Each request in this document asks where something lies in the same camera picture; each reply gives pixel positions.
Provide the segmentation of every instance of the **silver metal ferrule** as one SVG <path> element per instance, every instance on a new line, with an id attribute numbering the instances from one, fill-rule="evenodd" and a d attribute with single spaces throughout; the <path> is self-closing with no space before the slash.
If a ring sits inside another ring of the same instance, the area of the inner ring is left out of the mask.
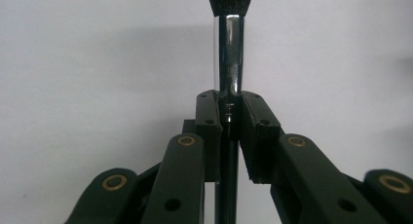
<path id="1" fill-rule="evenodd" d="M 226 105 L 225 122 L 232 122 L 236 100 L 243 82 L 244 17 L 220 16 L 214 19 L 214 85 Z"/>

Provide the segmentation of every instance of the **white surface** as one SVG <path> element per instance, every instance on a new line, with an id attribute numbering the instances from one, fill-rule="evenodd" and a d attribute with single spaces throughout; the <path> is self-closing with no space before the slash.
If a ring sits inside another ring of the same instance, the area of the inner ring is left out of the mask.
<path id="1" fill-rule="evenodd" d="M 244 90 L 343 172 L 413 177 L 412 13 L 252 0 Z M 63 223 L 101 172 L 161 161 L 213 88 L 212 19 L 208 0 L 0 0 L 0 223 Z M 240 170 L 238 223 L 275 223 L 269 186 Z"/>

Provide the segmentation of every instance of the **screw hole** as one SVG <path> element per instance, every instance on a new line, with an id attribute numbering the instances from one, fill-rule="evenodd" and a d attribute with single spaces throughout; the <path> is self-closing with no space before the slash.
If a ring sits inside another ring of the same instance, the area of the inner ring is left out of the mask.
<path id="1" fill-rule="evenodd" d="M 180 208 L 180 201 L 178 199 L 169 199 L 165 202 L 165 209 L 168 211 L 177 211 Z"/>
<path id="2" fill-rule="evenodd" d="M 270 121 L 268 121 L 268 120 L 261 120 L 260 123 L 263 124 L 263 125 L 269 125 L 269 124 L 270 124 Z"/>
<path id="3" fill-rule="evenodd" d="M 348 212 L 355 212 L 357 210 L 356 206 L 345 199 L 338 200 L 338 205 Z"/>

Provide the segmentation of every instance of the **brass ring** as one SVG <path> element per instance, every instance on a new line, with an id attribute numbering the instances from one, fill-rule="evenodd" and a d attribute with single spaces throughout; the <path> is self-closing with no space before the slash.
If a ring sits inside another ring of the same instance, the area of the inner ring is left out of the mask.
<path id="1" fill-rule="evenodd" d="M 402 194 L 409 194 L 412 189 L 409 186 L 409 184 L 407 184 L 406 182 L 404 182 L 403 180 L 394 177 L 392 175 L 388 175 L 388 174 L 383 174 L 382 176 L 379 177 L 379 181 L 387 188 L 389 188 L 390 190 L 393 190 L 395 192 L 398 193 L 402 193 Z"/>
<path id="2" fill-rule="evenodd" d="M 121 181 L 116 185 L 110 185 L 109 182 L 112 179 L 121 179 Z M 102 187 L 104 190 L 112 192 L 121 189 L 127 183 L 128 179 L 122 174 L 113 174 L 105 178 L 102 182 Z"/>
<path id="3" fill-rule="evenodd" d="M 303 147 L 306 146 L 306 141 L 300 137 L 297 136 L 291 136 L 286 140 L 289 144 L 297 146 L 297 147 Z"/>
<path id="4" fill-rule="evenodd" d="M 177 142 L 179 145 L 182 145 L 182 146 L 191 146 L 195 143 L 195 138 L 191 136 L 182 136 L 178 138 Z"/>

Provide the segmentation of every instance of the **black bristles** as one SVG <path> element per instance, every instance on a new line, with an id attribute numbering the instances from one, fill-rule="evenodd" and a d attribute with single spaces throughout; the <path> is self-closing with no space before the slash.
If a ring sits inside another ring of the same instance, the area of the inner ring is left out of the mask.
<path id="1" fill-rule="evenodd" d="M 209 2 L 215 17 L 228 15 L 245 16 L 251 0 L 209 0 Z"/>

